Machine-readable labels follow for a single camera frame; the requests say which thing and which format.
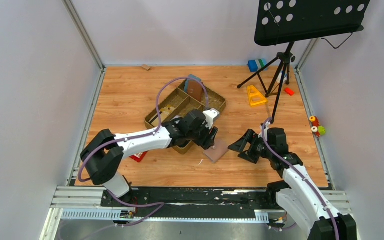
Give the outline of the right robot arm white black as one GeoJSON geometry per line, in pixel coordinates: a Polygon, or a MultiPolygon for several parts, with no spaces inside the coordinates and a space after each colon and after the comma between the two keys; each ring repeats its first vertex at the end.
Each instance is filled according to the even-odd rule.
{"type": "Polygon", "coordinates": [[[262,133],[247,132],[228,147],[251,163],[267,159],[282,178],[267,185],[266,204],[281,207],[309,240],[356,240],[357,223],[350,214],[341,213],[321,193],[310,178],[303,161],[289,150],[282,128],[262,128],[262,133]]]}

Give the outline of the blue card wallet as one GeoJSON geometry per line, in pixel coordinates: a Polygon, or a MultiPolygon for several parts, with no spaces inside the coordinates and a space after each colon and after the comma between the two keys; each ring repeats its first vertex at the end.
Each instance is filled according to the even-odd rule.
{"type": "Polygon", "coordinates": [[[189,74],[187,76],[187,79],[185,80],[184,87],[183,87],[183,91],[185,93],[188,92],[189,82],[190,82],[191,79],[192,79],[192,82],[202,82],[202,80],[199,77],[197,77],[197,76],[195,76],[193,74],[189,74]]]}

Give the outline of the small red block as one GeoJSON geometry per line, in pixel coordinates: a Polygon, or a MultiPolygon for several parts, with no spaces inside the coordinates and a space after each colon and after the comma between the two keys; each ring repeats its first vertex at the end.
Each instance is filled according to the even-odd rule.
{"type": "Polygon", "coordinates": [[[286,87],[286,88],[284,89],[284,92],[285,92],[286,94],[288,94],[289,96],[293,96],[293,95],[295,94],[295,92],[294,92],[292,89],[290,89],[289,87],[286,87]]]}

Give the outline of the brown leather wallet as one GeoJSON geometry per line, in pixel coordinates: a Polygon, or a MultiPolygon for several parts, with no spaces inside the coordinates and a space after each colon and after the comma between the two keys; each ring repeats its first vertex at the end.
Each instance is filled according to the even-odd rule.
{"type": "Polygon", "coordinates": [[[203,95],[203,89],[199,82],[190,80],[186,92],[195,100],[201,101],[203,95]]]}

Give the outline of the gold card in tray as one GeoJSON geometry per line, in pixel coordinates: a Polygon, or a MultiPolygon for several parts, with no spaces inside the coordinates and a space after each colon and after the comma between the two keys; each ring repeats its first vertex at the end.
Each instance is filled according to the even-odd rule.
{"type": "MultiPolygon", "coordinates": [[[[170,104],[166,105],[165,107],[162,107],[159,109],[159,114],[161,118],[161,122],[163,123],[170,114],[172,114],[176,108],[170,104]]],[[[150,120],[148,121],[152,126],[156,127],[159,123],[158,114],[154,114],[151,116],[150,120]]]]}

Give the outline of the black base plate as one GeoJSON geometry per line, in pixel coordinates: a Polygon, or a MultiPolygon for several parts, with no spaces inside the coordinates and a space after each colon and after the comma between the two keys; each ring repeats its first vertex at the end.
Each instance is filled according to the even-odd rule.
{"type": "Polygon", "coordinates": [[[135,204],[137,217],[150,214],[163,202],[154,218],[177,219],[254,219],[259,212],[270,219],[287,214],[274,202],[265,187],[135,187],[125,197],[135,204]]]}

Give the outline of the green red toy piece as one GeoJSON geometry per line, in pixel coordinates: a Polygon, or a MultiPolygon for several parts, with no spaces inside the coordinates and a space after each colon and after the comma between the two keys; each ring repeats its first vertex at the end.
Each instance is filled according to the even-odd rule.
{"type": "Polygon", "coordinates": [[[313,126],[311,128],[311,131],[313,134],[315,134],[317,137],[323,136],[326,134],[326,129],[323,126],[313,126]]]}

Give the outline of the aluminium frame rail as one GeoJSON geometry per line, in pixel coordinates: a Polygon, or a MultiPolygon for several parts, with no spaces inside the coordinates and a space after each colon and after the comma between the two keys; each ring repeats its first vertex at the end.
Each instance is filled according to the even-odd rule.
{"type": "Polygon", "coordinates": [[[62,209],[62,219],[156,222],[267,223],[285,211],[269,203],[265,188],[135,187],[132,206],[115,201],[104,187],[58,187],[51,208],[62,209]]]}

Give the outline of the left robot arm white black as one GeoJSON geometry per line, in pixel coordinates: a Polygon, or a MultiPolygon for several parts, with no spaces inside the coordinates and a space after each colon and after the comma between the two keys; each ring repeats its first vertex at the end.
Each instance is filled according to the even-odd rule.
{"type": "Polygon", "coordinates": [[[185,117],[174,118],[152,129],[129,134],[100,131],[80,154],[82,166],[95,186],[102,185],[114,195],[120,206],[133,201],[131,187],[118,168],[125,158],[138,153],[173,147],[184,148],[190,142],[207,150],[215,144],[218,128],[214,126],[220,112],[191,110],[185,117]]]}

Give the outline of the orange red toy piece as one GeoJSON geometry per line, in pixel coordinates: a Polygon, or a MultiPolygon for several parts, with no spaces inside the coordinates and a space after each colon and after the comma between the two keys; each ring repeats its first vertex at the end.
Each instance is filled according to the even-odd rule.
{"type": "Polygon", "coordinates": [[[309,121],[313,127],[319,127],[320,126],[319,119],[314,115],[309,117],[309,121]]]}

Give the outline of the blue green block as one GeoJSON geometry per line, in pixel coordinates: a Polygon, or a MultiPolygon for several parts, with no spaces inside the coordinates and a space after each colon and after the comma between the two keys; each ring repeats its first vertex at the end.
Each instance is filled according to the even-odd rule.
{"type": "Polygon", "coordinates": [[[251,73],[255,73],[267,65],[267,61],[264,58],[249,60],[247,67],[251,73]]]}

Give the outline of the pink card holder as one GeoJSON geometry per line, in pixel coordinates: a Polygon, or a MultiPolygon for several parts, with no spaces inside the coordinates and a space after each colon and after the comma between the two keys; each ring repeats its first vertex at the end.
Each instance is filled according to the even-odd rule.
{"type": "Polygon", "coordinates": [[[216,139],[214,145],[209,149],[204,150],[203,154],[210,160],[211,163],[215,164],[228,152],[228,144],[222,139],[216,139]]]}

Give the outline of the small cardboard piece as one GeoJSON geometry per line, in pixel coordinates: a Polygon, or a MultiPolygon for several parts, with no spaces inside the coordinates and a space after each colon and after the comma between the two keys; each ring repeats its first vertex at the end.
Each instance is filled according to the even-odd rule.
{"type": "Polygon", "coordinates": [[[149,71],[151,69],[151,66],[147,65],[147,64],[142,64],[141,67],[146,70],[146,71],[149,71]]]}

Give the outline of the yellow triangular toy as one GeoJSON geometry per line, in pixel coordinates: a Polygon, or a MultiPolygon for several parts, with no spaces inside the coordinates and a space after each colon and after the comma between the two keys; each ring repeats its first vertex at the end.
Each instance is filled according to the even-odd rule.
{"type": "Polygon", "coordinates": [[[246,91],[248,102],[251,107],[257,107],[268,103],[267,98],[254,85],[247,86],[246,91]]]}

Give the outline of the woven olive divided tray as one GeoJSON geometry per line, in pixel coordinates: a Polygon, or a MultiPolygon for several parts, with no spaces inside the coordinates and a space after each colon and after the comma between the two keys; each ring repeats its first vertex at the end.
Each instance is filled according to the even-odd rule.
{"type": "MultiPolygon", "coordinates": [[[[164,122],[172,120],[176,116],[184,117],[188,112],[193,109],[197,109],[200,111],[204,111],[206,109],[206,98],[205,92],[202,92],[201,101],[197,101],[193,97],[191,97],[187,92],[184,92],[183,88],[185,85],[185,80],[182,82],[180,86],[178,86],[174,91],[172,91],[167,97],[159,100],[158,108],[161,109],[166,105],[172,105],[175,107],[175,111],[171,113],[164,122]]],[[[209,108],[214,108],[218,110],[220,113],[226,108],[227,101],[224,97],[211,90],[208,87],[205,87],[209,99],[209,108]]],[[[153,126],[149,123],[150,118],[157,113],[157,110],[152,110],[144,119],[144,124],[147,129],[152,129],[157,126],[153,126]]],[[[185,155],[191,147],[195,146],[195,144],[191,141],[185,147],[175,146],[173,149],[181,155],[185,155]]]]}

